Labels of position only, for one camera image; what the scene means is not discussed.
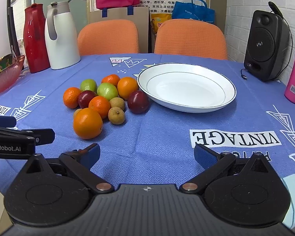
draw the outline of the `plate rim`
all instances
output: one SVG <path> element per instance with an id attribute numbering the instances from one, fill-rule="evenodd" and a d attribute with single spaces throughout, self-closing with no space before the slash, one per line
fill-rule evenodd
<path id="1" fill-rule="evenodd" d="M 139 85 L 139 88 L 140 88 L 144 93 L 150 95 L 151 97 L 153 97 L 153 98 L 155 98 L 155 99 L 157 99 L 157 100 L 160 100 L 160 101 L 162 101 L 162 102 L 166 102 L 166 103 L 169 103 L 169 104 L 172 104 L 172 105 L 175 105 L 175 106 L 181 106 L 181 107 L 187 107 L 187 108 L 196 108 L 196 109 L 197 109 L 197 108 L 198 108 L 198 109 L 214 109 L 214 108 L 221 108 L 221 107 L 224 107 L 224 106 L 230 104 L 230 103 L 231 103 L 232 101 L 234 101 L 234 99 L 236 98 L 236 95 L 237 95 L 237 89 L 236 89 L 235 85 L 233 84 L 233 82 L 232 82 L 230 79 L 228 79 L 225 75 L 222 75 L 221 73 L 219 73 L 219 72 L 217 72 L 217 71 L 215 71 L 215 70 L 212 70 L 212 69 L 210 69 L 210 68 L 204 67 L 204 66 L 200 66 L 200 67 L 203 67 L 203 68 L 205 68 L 205 69 L 208 69 L 208 70 L 210 70 L 210 71 L 213 71 L 213 72 L 215 72 L 215 73 L 217 73 L 217 74 L 223 76 L 224 78 L 226 78 L 226 79 L 231 83 L 231 85 L 232 85 L 233 88 L 234 88 L 234 96 L 232 97 L 232 99 L 231 99 L 230 101 L 228 101 L 228 102 L 226 102 L 226 103 L 224 103 L 224 104 L 222 104 L 222 105 L 218 105 L 218 106 L 199 107 L 199 106 L 187 106 L 187 105 L 181 105 L 181 104 L 177 104 L 177 103 L 172 103 L 172 102 L 167 101 L 167 100 L 164 100 L 164 99 L 162 99 L 162 98 L 158 98 L 158 97 L 156 97 L 156 96 L 150 94 L 149 92 L 145 91 L 145 90 L 142 88 L 142 86 L 140 85 L 140 83 L 139 83 L 139 79 L 140 79 L 141 74 L 142 74 L 145 70 L 148 70 L 149 68 L 152 68 L 152 67 L 154 67 L 154 66 L 165 65 L 165 64 L 183 64 L 183 65 L 200 66 L 200 65 L 187 64 L 187 63 L 167 62 L 167 63 L 159 63 L 159 64 L 155 64 L 155 65 L 152 65 L 152 66 L 147 67 L 147 68 L 145 68 L 144 70 L 142 70 L 142 71 L 139 73 L 139 75 L 138 75 L 138 77 L 137 77 L 137 80 L 136 80 L 137 83 L 138 83 L 138 85 Z"/>

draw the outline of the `chair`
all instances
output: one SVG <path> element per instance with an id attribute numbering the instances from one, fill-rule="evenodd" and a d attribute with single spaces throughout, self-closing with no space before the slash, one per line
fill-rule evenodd
<path id="1" fill-rule="evenodd" d="M 136 25 L 126 19 L 106 20 L 86 25 L 79 33 L 80 55 L 139 53 Z"/>
<path id="2" fill-rule="evenodd" d="M 154 53 L 227 59 L 222 31 L 215 25 L 192 19 L 171 19 L 162 23 Z"/>

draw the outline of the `screw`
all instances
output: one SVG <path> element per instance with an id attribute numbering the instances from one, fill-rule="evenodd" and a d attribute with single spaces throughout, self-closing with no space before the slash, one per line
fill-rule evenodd
<path id="1" fill-rule="evenodd" d="M 198 186 L 195 183 L 185 183 L 182 187 L 186 191 L 194 191 L 198 188 Z"/>
<path id="2" fill-rule="evenodd" d="M 109 183 L 99 183 L 96 185 L 96 189 L 100 191 L 108 191 L 111 188 Z"/>

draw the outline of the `dark red fruit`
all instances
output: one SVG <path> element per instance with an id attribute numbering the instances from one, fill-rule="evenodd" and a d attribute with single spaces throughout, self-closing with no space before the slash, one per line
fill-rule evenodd
<path id="1" fill-rule="evenodd" d="M 96 96 L 97 96 L 97 94 L 94 91 L 91 91 L 91 90 L 82 91 L 78 95 L 78 103 L 79 103 L 80 108 L 82 108 L 82 109 L 87 108 L 90 101 L 93 98 L 95 98 Z"/>
<path id="2" fill-rule="evenodd" d="M 135 90 L 129 95 L 128 107 L 133 113 L 145 112 L 149 107 L 148 96 L 140 90 Z"/>

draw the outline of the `blue tablecloth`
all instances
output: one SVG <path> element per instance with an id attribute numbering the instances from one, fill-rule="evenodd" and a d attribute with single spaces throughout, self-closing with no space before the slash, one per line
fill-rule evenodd
<path id="1" fill-rule="evenodd" d="M 103 132 L 93 140 L 81 140 L 75 135 L 74 110 L 66 108 L 62 101 L 67 88 L 79 87 L 89 78 L 100 84 L 110 74 L 136 78 L 149 65 L 166 62 L 201 65 L 225 75 L 236 86 L 236 99 L 221 110 L 200 114 L 178 112 L 152 102 L 145 114 L 127 110 L 123 125 L 105 121 Z M 54 143 L 36 148 L 46 158 L 99 143 L 101 157 L 91 171 L 115 186 L 180 185 L 203 170 L 194 160 L 196 142 L 240 157 L 261 151 L 291 193 L 292 204 L 284 220 L 291 228 L 295 226 L 295 104 L 284 97 L 285 86 L 279 82 L 264 83 L 249 73 L 248 80 L 242 79 L 242 67 L 236 62 L 190 56 L 84 56 L 66 69 L 24 74 L 12 89 L 0 94 L 0 112 L 15 116 L 18 129 L 53 128 Z M 0 160 L 0 191 L 6 191 L 24 163 Z"/>

